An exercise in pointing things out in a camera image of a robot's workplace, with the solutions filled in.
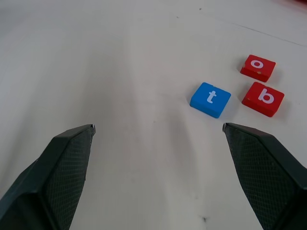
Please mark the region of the red letter tile o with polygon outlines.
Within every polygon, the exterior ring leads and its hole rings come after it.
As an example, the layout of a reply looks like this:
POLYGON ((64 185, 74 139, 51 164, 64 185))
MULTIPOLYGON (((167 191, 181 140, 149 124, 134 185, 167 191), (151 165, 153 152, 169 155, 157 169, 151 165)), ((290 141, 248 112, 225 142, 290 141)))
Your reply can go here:
POLYGON ((249 55, 240 73, 261 82, 267 82, 276 63, 255 55, 249 55))

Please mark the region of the blue letter tile t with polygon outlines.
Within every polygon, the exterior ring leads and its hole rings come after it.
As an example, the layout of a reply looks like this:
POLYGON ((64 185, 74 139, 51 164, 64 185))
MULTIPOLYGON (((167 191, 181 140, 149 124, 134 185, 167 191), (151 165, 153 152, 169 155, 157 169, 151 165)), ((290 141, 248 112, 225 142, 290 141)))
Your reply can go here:
POLYGON ((211 117, 219 118, 230 97, 231 93, 203 82, 193 94, 189 104, 211 117))

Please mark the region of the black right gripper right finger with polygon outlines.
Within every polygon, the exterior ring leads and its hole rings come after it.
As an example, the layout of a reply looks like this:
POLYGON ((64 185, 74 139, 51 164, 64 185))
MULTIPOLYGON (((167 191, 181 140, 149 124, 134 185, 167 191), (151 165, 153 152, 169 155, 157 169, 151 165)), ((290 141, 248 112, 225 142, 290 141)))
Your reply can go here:
POLYGON ((234 123, 223 132, 263 230, 307 230, 307 168, 271 134, 234 123))

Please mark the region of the red letter b block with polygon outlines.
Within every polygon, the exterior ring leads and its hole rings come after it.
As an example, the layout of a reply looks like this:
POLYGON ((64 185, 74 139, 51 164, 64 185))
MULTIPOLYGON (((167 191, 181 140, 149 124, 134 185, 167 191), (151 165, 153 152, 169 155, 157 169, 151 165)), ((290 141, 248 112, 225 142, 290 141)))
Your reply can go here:
POLYGON ((242 100, 242 104, 268 117, 273 117, 278 111, 284 93, 254 82, 242 100))

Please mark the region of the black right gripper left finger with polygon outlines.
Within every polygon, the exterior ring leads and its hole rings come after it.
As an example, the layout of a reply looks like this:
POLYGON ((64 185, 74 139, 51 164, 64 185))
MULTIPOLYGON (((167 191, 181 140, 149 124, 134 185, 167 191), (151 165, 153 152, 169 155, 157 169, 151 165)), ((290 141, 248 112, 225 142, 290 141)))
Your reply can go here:
POLYGON ((0 230, 69 230, 95 135, 92 124, 55 136, 0 199, 0 230))

